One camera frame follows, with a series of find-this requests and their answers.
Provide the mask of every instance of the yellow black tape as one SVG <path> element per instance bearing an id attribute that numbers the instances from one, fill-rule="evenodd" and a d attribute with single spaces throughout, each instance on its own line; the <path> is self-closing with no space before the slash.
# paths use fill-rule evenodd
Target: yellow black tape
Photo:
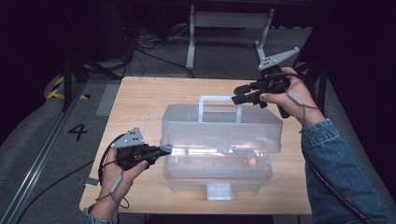
<path id="1" fill-rule="evenodd" d="M 57 93 L 59 90 L 59 87 L 62 85 L 64 82 L 64 76 L 60 75 L 59 78 L 56 80 L 55 84 L 52 87 L 52 90 L 49 92 L 49 95 L 47 98 L 56 98 L 56 99 L 64 99 L 64 94 Z M 82 94 L 79 99 L 80 100 L 89 100 L 91 96 L 89 94 Z"/>

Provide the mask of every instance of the hand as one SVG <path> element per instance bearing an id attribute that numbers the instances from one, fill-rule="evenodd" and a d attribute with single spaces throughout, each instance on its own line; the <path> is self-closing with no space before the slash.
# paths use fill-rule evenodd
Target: hand
<path id="1" fill-rule="evenodd" d="M 282 68 L 282 71 L 296 74 L 296 72 L 290 67 Z M 298 97 L 305 105 L 317 107 L 305 84 L 297 77 L 288 78 L 290 79 L 288 92 Z M 297 118 L 297 120 L 303 125 L 303 128 L 310 127 L 325 119 L 320 110 L 309 107 L 306 107 L 304 110 L 300 105 L 297 105 L 292 101 L 285 92 L 280 94 L 263 93 L 260 95 L 260 100 L 266 103 L 281 105 L 291 116 Z"/>
<path id="2" fill-rule="evenodd" d="M 107 153 L 105 164 L 109 162 L 110 164 L 104 167 L 102 189 L 99 193 L 98 198 L 107 196 L 116 178 L 122 173 L 122 169 L 117 165 L 116 156 L 117 150 L 115 148 L 111 148 Z M 115 201 L 117 201 L 117 203 L 114 202 L 114 200 L 109 195 L 96 202 L 95 206 L 90 212 L 91 216 L 102 220 L 117 218 L 117 215 L 119 213 L 119 204 L 122 198 L 128 193 L 129 189 L 134 183 L 134 179 L 137 178 L 146 169 L 147 165 L 147 161 L 141 161 L 134 168 L 125 171 L 122 174 L 122 180 L 119 186 L 113 193 L 113 198 Z"/>

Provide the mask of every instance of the vr controller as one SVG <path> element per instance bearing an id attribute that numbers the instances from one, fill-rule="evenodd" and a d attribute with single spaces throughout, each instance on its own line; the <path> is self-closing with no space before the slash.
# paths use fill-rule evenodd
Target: vr controller
<path id="1" fill-rule="evenodd" d="M 233 103 L 235 105 L 252 103 L 260 105 L 261 108 L 267 107 L 267 103 L 260 100 L 260 95 L 263 93 L 283 93 L 289 88 L 290 82 L 287 76 L 295 76 L 295 74 L 282 72 L 278 64 L 299 51 L 298 48 L 294 48 L 274 56 L 262 57 L 259 66 L 261 77 L 256 82 L 236 87 L 233 91 L 233 94 L 235 94 L 232 97 Z M 290 116 L 280 105 L 277 107 L 283 119 Z"/>
<path id="2" fill-rule="evenodd" d="M 145 144 L 139 127 L 134 127 L 128 133 L 121 135 L 110 144 L 110 147 L 118 150 L 117 165 L 124 171 L 135 167 L 141 161 L 148 162 L 146 167 L 148 169 L 161 156 L 170 154 L 170 152 L 164 151 L 160 147 Z"/>
<path id="3" fill-rule="evenodd" d="M 247 85 L 236 87 L 233 91 L 235 96 L 232 97 L 235 105 L 241 105 L 245 103 L 252 103 L 259 105 L 261 108 L 267 107 L 267 103 L 260 100 L 262 93 L 283 93 L 290 85 L 290 81 L 287 76 L 289 73 L 283 73 L 278 65 L 274 65 L 263 69 L 261 71 L 261 78 L 257 79 L 256 82 L 251 82 Z M 282 119 L 286 119 L 290 116 L 282 106 L 277 106 L 280 116 Z"/>

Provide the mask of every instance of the metal frame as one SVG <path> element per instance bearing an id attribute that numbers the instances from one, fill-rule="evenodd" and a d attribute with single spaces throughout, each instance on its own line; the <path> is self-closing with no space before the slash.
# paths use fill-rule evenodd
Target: metal frame
<path id="1" fill-rule="evenodd" d="M 190 42 L 187 53 L 186 67 L 192 69 L 195 55 L 195 27 L 233 27 L 262 29 L 262 38 L 256 41 L 256 50 L 259 58 L 265 58 L 263 45 L 271 25 L 274 10 L 271 8 L 267 13 L 232 13 L 232 12 L 195 12 L 195 6 L 191 5 L 190 11 Z"/>

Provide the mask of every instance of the gray floor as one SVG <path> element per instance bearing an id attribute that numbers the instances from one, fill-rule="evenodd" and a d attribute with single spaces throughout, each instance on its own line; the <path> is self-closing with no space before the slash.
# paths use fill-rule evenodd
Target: gray floor
<path id="1" fill-rule="evenodd" d="M 309 28 L 271 29 L 264 51 L 266 55 L 274 55 L 294 47 L 300 48 L 309 33 Z M 253 42 L 260 36 L 260 31 L 256 30 L 244 30 L 238 34 L 230 34 L 229 30 L 219 29 L 198 32 L 192 70 L 194 76 L 226 79 L 257 78 L 260 74 L 259 59 L 253 48 Z M 188 46 L 186 37 L 187 35 L 177 42 L 148 51 L 148 53 L 185 65 Z M 114 61 L 104 63 L 104 65 L 117 62 L 117 60 Z M 294 57 L 281 65 L 290 66 L 293 61 Z M 125 76 L 189 77 L 190 74 L 180 66 L 136 52 L 130 67 L 126 69 Z M 57 75 L 54 74 L 54 79 L 43 92 L 45 96 L 50 92 L 56 79 Z M 119 84 L 118 81 L 109 80 L 103 75 L 92 75 L 83 91 L 91 98 L 78 100 L 70 111 L 69 117 L 59 131 L 59 138 L 54 144 L 44 169 L 39 174 L 32 191 L 28 193 L 29 197 L 24 206 L 59 178 L 94 159 Z M 56 120 L 62 115 L 62 106 L 62 100 L 48 99 L 43 106 L 26 118 L 0 147 L 0 214 L 6 213 L 24 177 L 34 163 L 35 157 L 46 144 Z M 327 117 L 334 121 L 340 133 L 355 148 L 356 155 L 364 169 L 386 200 L 389 211 L 393 217 L 396 217 L 393 200 L 367 159 L 330 83 L 327 89 L 325 112 Z M 82 134 L 78 140 L 78 135 L 69 131 L 79 124 L 84 124 L 84 131 L 88 132 Z M 78 204 L 84 189 L 81 182 L 88 176 L 91 167 L 89 165 L 83 168 L 46 191 L 29 207 L 21 223 L 79 223 L 81 212 Z M 145 215 L 122 214 L 120 218 L 121 223 L 143 223 Z M 297 223 L 297 216 L 276 215 L 274 220 L 276 224 Z M 302 216 L 301 223 L 312 223 L 311 216 Z"/>

